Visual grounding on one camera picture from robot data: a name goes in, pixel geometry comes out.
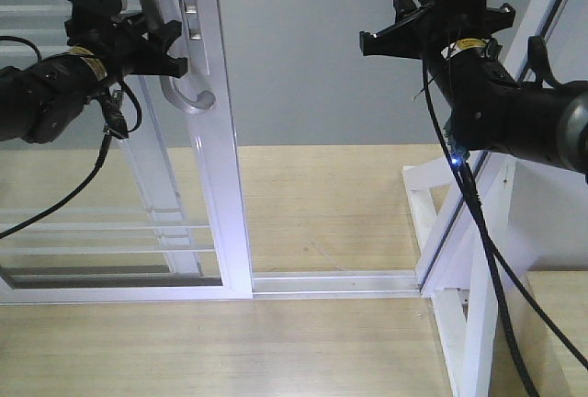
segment black wire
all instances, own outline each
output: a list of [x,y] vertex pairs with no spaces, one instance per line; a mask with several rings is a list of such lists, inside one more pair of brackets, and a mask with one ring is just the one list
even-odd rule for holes
[[90,184],[90,182],[98,174],[100,168],[102,167],[102,164],[104,164],[104,162],[107,158],[108,149],[110,148],[111,142],[112,142],[112,136],[109,134],[105,134],[104,138],[102,139],[102,144],[100,145],[100,151],[98,153],[98,157],[96,159],[96,162],[94,163],[94,168],[92,169],[92,172],[90,172],[90,174],[85,178],[85,180],[82,181],[82,183],[78,187],[76,187],[72,192],[70,192],[69,195],[67,195],[61,201],[59,201],[58,203],[49,207],[48,209],[33,216],[32,218],[29,218],[28,220],[23,221],[20,224],[17,224],[8,230],[5,230],[4,232],[1,232],[0,239],[6,238],[7,236],[10,236],[11,234],[18,232],[18,231],[24,229],[25,227],[29,227],[30,224],[37,222],[39,220],[42,220],[43,218],[51,215],[53,212],[57,211],[58,209],[63,207],[65,204],[67,204],[69,201],[71,201],[82,190],[84,190],[85,187],[88,184]]
[[42,62],[43,57],[40,55],[39,48],[35,45],[32,41],[23,39],[21,37],[14,37],[14,36],[0,36],[0,40],[2,41],[14,41],[16,43],[22,43],[23,45],[29,46],[37,55],[37,62]]
[[460,163],[459,168],[456,168],[451,162],[451,154],[449,153],[449,150],[445,142],[445,138],[443,137],[443,133],[441,132],[441,128],[439,127],[439,122],[437,120],[435,108],[433,106],[433,100],[431,98],[431,92],[428,84],[428,71],[425,59],[423,59],[423,85],[426,105],[429,110],[429,116],[431,117],[431,121],[433,121],[433,126],[435,129],[435,133],[437,135],[437,139],[439,140],[439,144],[443,149],[444,156],[446,157],[447,162],[449,163],[451,172],[453,173],[454,178],[456,179],[459,190],[466,202],[466,205],[469,208],[471,216],[474,219],[474,222],[476,223],[480,231],[482,247],[484,249],[486,261],[488,263],[488,268],[490,270],[492,284],[494,286],[494,292],[496,294],[496,301],[498,303],[499,315],[503,325],[504,335],[506,338],[506,343],[508,345],[511,357],[513,358],[514,366],[516,367],[518,375],[521,378],[521,381],[523,382],[523,386],[525,387],[526,393],[530,397],[538,397],[539,393],[537,392],[535,384],[531,380],[531,377],[525,365],[525,361],[523,360],[523,356],[521,355],[521,351],[516,342],[515,330],[510,319],[510,313],[508,311],[508,304],[506,302],[503,284],[500,279],[498,267],[496,266],[496,260],[494,259],[494,255],[492,253],[492,239],[488,234],[488,229],[486,227],[486,223],[483,218],[483,212],[481,210],[480,199],[475,189],[475,180],[473,180],[473,176],[471,175],[471,171],[469,170],[469,166],[467,163]]
[[139,103],[139,99],[137,98],[137,96],[135,96],[135,93],[132,92],[132,89],[130,89],[129,85],[127,85],[125,81],[122,79],[119,80],[119,85],[120,88],[125,92],[125,94],[129,96],[130,102],[135,107],[135,112],[137,113],[135,125],[131,130],[129,130],[129,133],[131,133],[136,131],[141,126],[141,123],[143,121],[143,112],[141,110],[141,104]]

